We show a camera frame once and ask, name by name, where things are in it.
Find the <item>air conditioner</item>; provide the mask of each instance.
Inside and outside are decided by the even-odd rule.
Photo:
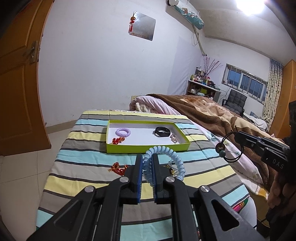
[[[191,24],[197,29],[202,29],[205,25],[204,21],[200,17],[199,11],[197,11],[191,3],[187,0],[168,0],[167,4],[173,7],[178,13],[182,14]]]

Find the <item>hand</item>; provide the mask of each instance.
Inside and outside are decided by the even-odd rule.
[[[296,190],[296,185],[289,184],[289,183],[286,183],[282,190],[279,184],[278,176],[279,176],[278,173],[274,176],[274,181],[270,188],[270,193],[267,199],[267,204],[270,208],[274,208],[275,206],[278,206],[281,203],[281,199],[279,197],[281,192],[283,192],[283,195],[285,197],[290,197]],[[283,209],[281,216],[290,214],[295,210],[296,210],[296,194],[294,194],[293,197],[291,197],[291,199],[289,200],[289,203]]]

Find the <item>green tray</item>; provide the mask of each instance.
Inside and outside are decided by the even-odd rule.
[[[158,126],[165,126],[174,133],[180,143],[174,144],[170,137],[156,137],[153,134]],[[131,135],[118,145],[112,144],[112,138],[118,138],[115,130],[129,128]],[[166,146],[174,151],[186,151],[190,141],[175,123],[141,120],[109,120],[106,134],[107,153],[145,153],[150,147]]]

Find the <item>bottle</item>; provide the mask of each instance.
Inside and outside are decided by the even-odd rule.
[[[195,75],[198,76],[198,73],[199,73],[199,70],[198,70],[198,67],[196,67],[196,69],[195,69]]]

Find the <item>person's leg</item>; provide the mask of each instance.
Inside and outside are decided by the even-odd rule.
[[[257,224],[257,212],[254,200],[249,197],[246,206],[239,212],[239,214],[252,226]]]

